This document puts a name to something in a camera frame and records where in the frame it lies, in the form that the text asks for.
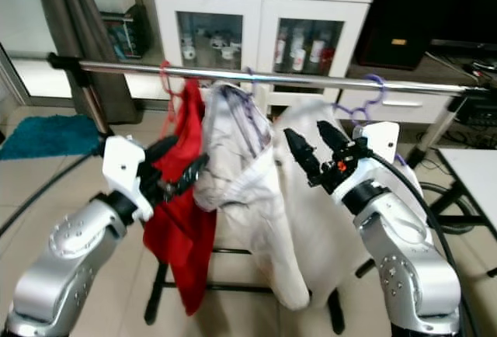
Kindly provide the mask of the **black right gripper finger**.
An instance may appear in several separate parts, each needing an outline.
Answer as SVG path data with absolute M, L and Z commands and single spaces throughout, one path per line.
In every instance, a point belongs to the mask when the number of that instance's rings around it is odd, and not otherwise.
M 287 139 L 291 155 L 308 178 L 308 185 L 310 187 L 324 187 L 327 183 L 326 163 L 319 161 L 314 156 L 315 148 L 306 141 L 304 136 L 300 135 L 294 129 L 283 129 L 283 133 Z
M 328 121 L 317 121 L 318 132 L 332 151 L 333 161 L 355 161 L 354 141 Z

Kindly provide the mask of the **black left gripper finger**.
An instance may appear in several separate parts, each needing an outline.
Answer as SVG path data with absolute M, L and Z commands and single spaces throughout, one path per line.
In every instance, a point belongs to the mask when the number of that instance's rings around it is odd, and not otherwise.
M 146 162 L 154 163 L 163 159 L 163 157 L 174 148 L 177 142 L 177 136 L 167 136 L 150 144 L 148 148 L 146 148 Z
M 191 189 L 209 160 L 209 154 L 201 154 L 192 160 L 175 182 L 168 183 L 168 199 L 178 197 Z

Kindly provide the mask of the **purple plastic hanger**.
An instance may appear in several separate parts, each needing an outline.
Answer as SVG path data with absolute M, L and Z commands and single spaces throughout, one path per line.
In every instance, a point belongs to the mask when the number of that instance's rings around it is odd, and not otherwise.
M 249 84 L 251 84 L 247 92 L 230 82 L 224 82 L 219 93 L 221 101 L 228 106 L 229 117 L 238 129 L 239 137 L 245 143 L 245 149 L 252 158 L 256 158 L 271 142 L 271 124 L 255 103 L 255 94 L 258 92 L 255 72 L 252 68 L 246 68 L 245 73 L 249 74 Z
M 370 108 L 374 104 L 380 104 L 386 99 L 386 95 L 388 92 L 388 88 L 386 86 L 386 82 L 380 75 L 375 74 L 366 74 L 363 76 L 365 79 L 369 79 L 371 82 L 376 82 L 377 84 L 377 95 L 373 99 L 367 99 L 363 102 L 362 106 L 356 106 L 354 109 L 349 109 L 347 106 L 342 106 L 342 104 L 338 104 L 337 102 L 331 103 L 334 111 L 344 111 L 347 113 L 348 120 L 351 121 L 354 127 L 363 127 L 370 122 Z

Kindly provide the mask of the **plain white garment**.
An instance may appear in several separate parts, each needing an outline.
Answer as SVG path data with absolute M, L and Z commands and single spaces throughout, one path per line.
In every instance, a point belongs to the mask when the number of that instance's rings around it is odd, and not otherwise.
M 332 291 L 370 259 L 353 224 L 353 215 L 322 188 L 308 185 L 308 178 L 288 148 L 284 129 L 290 128 L 315 148 L 316 158 L 330 159 L 332 152 L 316 127 L 320 120 L 332 123 L 337 129 L 341 127 L 330 103 L 299 99 L 288 106 L 273 125 L 285 214 L 298 269 L 310 291 L 309 307 L 326 305 Z

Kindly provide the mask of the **red plastic hanger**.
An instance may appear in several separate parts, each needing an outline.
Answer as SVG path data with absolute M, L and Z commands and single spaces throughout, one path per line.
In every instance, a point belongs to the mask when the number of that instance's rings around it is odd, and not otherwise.
M 167 118 L 161 134 L 165 136 L 171 129 L 171 135 L 182 139 L 186 135 L 188 125 L 191 123 L 191 116 L 195 113 L 194 92 L 196 92 L 198 86 L 196 86 L 196 79 L 185 78 L 182 91 L 174 92 L 171 89 L 169 78 L 165 71 L 170 66 L 169 61 L 163 61 L 160 64 L 160 81 L 162 82 L 164 92 L 169 96 Z

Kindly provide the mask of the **white collared garment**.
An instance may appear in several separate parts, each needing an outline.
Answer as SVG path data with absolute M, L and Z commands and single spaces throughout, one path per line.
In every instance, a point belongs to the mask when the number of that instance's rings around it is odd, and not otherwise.
M 228 82 L 205 89 L 203 104 L 208 161 L 194 187 L 196 205 L 224 218 L 284 307 L 305 308 L 310 291 L 294 253 L 273 127 L 251 96 Z

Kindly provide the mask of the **long red garment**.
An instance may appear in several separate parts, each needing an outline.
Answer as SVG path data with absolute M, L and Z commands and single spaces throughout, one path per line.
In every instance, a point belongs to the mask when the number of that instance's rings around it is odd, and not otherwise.
M 174 183 L 185 167 L 201 155 L 203 144 L 203 98 L 200 83 L 185 79 L 173 135 L 174 148 L 153 163 L 165 182 Z M 144 245 L 157 259 L 172 267 L 173 277 L 188 316 L 195 315 L 206 292 L 214 245 L 217 214 L 195 204 L 192 190 L 154 208 L 144 227 Z

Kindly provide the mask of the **chrome and black clothes rack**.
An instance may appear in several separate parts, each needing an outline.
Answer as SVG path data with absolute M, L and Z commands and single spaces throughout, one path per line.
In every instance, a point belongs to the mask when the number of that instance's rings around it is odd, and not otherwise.
M 91 73 L 159 73 L 160 68 L 152 66 L 136 66 L 135 64 L 103 63 L 103 61 L 84 61 L 78 57 L 65 57 L 60 54 L 47 55 L 47 63 L 52 68 L 60 68 L 68 77 L 77 79 L 84 85 L 86 103 L 96 115 L 96 124 L 104 138 L 109 138 L 111 131 L 106 126 L 103 111 L 96 102 L 92 91 Z M 166 68 L 166 74 L 182 78 L 214 79 L 214 81 L 249 82 L 248 73 L 233 70 L 217 70 L 216 68 Z M 377 91 L 376 82 L 369 79 L 328 78 L 319 75 L 289 75 L 277 73 L 256 74 L 258 84 L 281 84 L 290 86 L 334 86 L 334 88 L 361 89 L 361 91 Z M 450 96 L 457 104 L 470 98 L 483 98 L 497 102 L 497 85 L 459 86 L 419 84 L 418 82 L 384 82 L 390 91 L 432 93 L 438 96 Z M 401 297 L 390 295 L 387 298 L 388 313 L 391 320 L 391 336 L 393 337 L 465 337 L 468 331 L 478 332 L 472 310 L 465 299 L 465 293 L 457 281 L 457 266 L 454 254 L 448 244 L 443 225 L 432 206 L 416 191 L 415 185 L 395 166 L 388 166 L 405 188 L 415 196 L 420 210 L 426 214 L 426 233 L 431 238 L 438 238 L 443 255 L 434 258 L 421 258 L 412 265 L 401 266 L 401 272 L 411 276 L 412 290 Z M 357 216 L 356 224 L 360 235 L 376 235 L 380 242 L 373 245 L 378 251 L 389 255 L 400 253 L 404 248 L 388 234 L 388 218 L 400 216 L 402 213 L 412 215 L 409 208 L 391 208 L 387 204 L 386 188 L 375 188 L 372 181 L 359 184 L 345 195 L 344 203 L 351 208 L 362 202 L 362 212 Z

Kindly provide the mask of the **low white drawer unit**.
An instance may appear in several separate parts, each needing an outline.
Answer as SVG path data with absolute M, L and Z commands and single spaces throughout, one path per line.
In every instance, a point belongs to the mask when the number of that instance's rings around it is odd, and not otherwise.
M 355 91 L 355 89 L 289 89 L 277 86 L 269 93 L 270 116 L 279 116 L 290 104 L 302 99 L 318 99 L 320 102 L 336 102 L 347 109 L 355 109 L 377 98 L 377 91 Z M 367 109 L 372 121 L 391 121 L 392 123 L 436 122 L 450 103 L 450 96 L 430 95 L 430 93 L 388 92 L 384 101 L 373 104 Z

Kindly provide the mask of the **teal shaggy rug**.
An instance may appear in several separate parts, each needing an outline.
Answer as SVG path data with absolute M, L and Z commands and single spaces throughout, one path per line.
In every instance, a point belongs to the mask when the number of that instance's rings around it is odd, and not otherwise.
M 0 159 L 82 155 L 99 143 L 96 125 L 86 116 L 29 116 L 1 145 Z

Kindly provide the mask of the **green labelled box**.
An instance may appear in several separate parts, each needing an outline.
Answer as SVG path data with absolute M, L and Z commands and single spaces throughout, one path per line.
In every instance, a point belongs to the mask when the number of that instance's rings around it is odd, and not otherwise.
M 127 13 L 102 12 L 102 21 L 118 59 L 142 59 L 150 48 L 147 17 L 138 8 Z

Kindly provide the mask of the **small white side table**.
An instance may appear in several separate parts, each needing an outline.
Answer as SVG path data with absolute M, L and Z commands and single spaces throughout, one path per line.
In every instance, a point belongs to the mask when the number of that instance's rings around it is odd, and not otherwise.
M 432 205 L 438 222 L 445 226 L 486 227 L 497 240 L 497 150 L 440 148 L 437 153 L 454 178 L 450 188 Z M 475 206 L 476 215 L 444 215 L 443 211 L 461 197 L 467 197 Z

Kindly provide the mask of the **grey curtain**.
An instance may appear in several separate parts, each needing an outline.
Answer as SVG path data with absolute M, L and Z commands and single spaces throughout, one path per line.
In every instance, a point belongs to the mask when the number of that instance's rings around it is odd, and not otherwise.
M 118 59 L 95 0 L 40 0 L 50 35 L 61 56 L 86 61 Z M 142 118 L 122 74 L 91 73 L 93 92 L 107 123 L 139 123 Z

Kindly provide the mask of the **large black speaker cabinet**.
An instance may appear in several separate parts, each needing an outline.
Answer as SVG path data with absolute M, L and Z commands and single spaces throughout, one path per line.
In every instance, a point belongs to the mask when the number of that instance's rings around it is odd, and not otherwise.
M 373 0 L 354 54 L 360 66 L 417 68 L 427 52 L 497 59 L 497 0 Z

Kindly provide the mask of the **white glass-door cabinet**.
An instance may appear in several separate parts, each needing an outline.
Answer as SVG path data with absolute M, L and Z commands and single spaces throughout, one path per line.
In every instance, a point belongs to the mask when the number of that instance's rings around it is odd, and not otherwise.
M 154 0 L 184 68 L 344 77 L 372 0 Z

